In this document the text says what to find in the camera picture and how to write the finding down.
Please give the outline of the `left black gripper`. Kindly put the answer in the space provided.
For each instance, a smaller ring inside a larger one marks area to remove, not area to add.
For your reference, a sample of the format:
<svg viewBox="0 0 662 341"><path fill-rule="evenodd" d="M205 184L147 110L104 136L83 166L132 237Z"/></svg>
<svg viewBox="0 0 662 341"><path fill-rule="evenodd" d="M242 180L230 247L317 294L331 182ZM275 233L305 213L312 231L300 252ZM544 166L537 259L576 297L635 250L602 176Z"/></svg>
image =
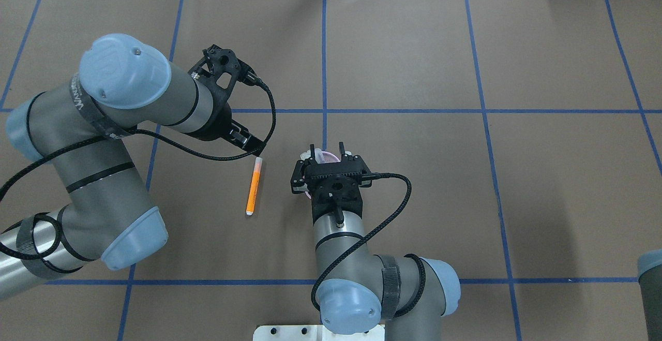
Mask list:
<svg viewBox="0 0 662 341"><path fill-rule="evenodd" d="M258 75L234 51L219 46L203 50L203 57L189 70L196 99L191 112L179 121L179 132L202 141L222 138L249 155L261 157L267 140L232 119L229 98L237 82L258 83Z"/></svg>

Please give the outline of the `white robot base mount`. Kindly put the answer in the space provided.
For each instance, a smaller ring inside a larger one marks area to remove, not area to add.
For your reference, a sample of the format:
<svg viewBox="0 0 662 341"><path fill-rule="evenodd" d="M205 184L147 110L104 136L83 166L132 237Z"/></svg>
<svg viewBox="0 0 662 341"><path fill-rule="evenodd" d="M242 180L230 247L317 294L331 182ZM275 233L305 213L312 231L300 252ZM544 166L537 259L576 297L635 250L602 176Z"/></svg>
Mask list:
<svg viewBox="0 0 662 341"><path fill-rule="evenodd" d="M336 334L323 325L265 325L253 332L253 340L385 340L385 329L373 329L352 335Z"/></svg>

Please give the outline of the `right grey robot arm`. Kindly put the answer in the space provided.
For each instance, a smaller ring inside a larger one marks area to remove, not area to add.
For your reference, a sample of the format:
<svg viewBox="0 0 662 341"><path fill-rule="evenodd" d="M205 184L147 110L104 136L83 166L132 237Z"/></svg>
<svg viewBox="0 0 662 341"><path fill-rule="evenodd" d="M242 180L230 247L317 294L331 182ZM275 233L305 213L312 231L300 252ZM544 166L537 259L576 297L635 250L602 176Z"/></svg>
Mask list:
<svg viewBox="0 0 662 341"><path fill-rule="evenodd" d="M412 253L372 254L367 246L404 211L411 181L374 173L343 143L339 149L339 157L326 161L323 150L311 145L290 180L294 195L310 198L318 273L310 301L322 325L334 334L354 335L382 324L386 340L440 340L442 318L456 312L461 299L456 270ZM361 189L381 179L403 181L405 194L390 216L366 232Z"/></svg>

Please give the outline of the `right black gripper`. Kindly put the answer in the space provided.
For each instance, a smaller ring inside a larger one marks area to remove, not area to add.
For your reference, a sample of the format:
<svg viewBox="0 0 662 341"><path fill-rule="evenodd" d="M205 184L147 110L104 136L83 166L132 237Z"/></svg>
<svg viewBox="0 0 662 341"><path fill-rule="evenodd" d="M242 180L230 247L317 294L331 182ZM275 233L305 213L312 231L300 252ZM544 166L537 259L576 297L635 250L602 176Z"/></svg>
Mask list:
<svg viewBox="0 0 662 341"><path fill-rule="evenodd" d="M291 176L293 194L307 192L311 197L312 223L330 214L337 222L341 212L363 214L361 187L371 186L369 167L359 155L348 155L343 141L339 142L340 162L317 162L316 148L310 145L308 158L295 163Z"/></svg>

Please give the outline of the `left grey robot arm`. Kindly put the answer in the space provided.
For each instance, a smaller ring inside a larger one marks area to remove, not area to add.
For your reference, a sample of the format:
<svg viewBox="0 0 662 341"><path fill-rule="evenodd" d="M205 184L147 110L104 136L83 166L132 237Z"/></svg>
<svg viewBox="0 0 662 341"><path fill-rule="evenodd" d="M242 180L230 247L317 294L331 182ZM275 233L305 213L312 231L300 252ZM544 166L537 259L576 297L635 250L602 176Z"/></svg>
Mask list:
<svg viewBox="0 0 662 341"><path fill-rule="evenodd" d="M229 98L238 82L263 89L275 109L267 84L230 49L210 46L184 71L130 35L108 34L93 41L68 82L15 108L6 122L8 140L31 163L2 186L2 196L52 164L71 201L2 233L2 299L96 260L122 270L164 247L169 235L159 207L123 139L145 135L203 159L237 159L205 155L139 129L151 122L196 140L225 140L242 157L259 156L267 140L232 118Z"/></svg>

